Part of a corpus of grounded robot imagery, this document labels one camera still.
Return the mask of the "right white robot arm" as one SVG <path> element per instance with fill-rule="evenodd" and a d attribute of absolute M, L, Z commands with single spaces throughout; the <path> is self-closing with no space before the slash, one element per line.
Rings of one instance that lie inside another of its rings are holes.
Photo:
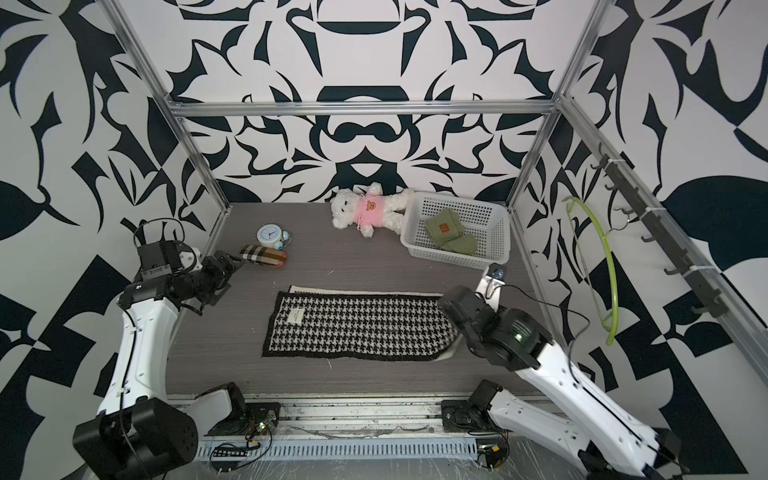
<path fill-rule="evenodd" d="M 659 479 L 678 465 L 680 439 L 624 410 L 570 360 L 550 332 L 528 313 L 501 310 L 499 290 L 451 289 L 438 301 L 469 350 L 533 385 L 561 411 L 554 415 L 484 380 L 466 403 L 483 430 L 511 431 L 559 454 L 590 479 Z"/>

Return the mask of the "green knitted scarf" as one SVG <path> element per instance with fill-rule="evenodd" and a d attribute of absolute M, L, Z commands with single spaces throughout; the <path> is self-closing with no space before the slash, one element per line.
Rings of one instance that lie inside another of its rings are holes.
<path fill-rule="evenodd" d="M 474 256 L 478 251 L 478 243 L 475 236 L 464 234 L 445 242 L 440 249 L 450 253 Z"/>
<path fill-rule="evenodd" d="M 464 227 L 457 213 L 444 208 L 425 222 L 425 230 L 432 242 L 440 248 L 445 242 L 464 235 Z"/>

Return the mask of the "houndstooth black white garment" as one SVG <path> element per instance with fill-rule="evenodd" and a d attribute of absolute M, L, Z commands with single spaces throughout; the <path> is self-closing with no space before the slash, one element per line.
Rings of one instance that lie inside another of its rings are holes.
<path fill-rule="evenodd" d="M 451 357 L 459 330 L 435 293 L 341 291 L 291 286 L 278 293 L 264 357 L 431 362 Z"/>

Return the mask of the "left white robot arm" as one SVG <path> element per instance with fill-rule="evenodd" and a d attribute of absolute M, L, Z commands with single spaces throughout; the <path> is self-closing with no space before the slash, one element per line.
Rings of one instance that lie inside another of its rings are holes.
<path fill-rule="evenodd" d="M 189 260 L 151 256 L 118 299 L 122 338 L 94 419 L 75 428 L 73 446 L 99 479 L 152 479 L 190 463 L 216 425 L 245 416 L 245 398 L 228 382 L 184 408 L 169 404 L 166 370 L 184 306 L 216 304 L 243 260 L 218 250 Z"/>

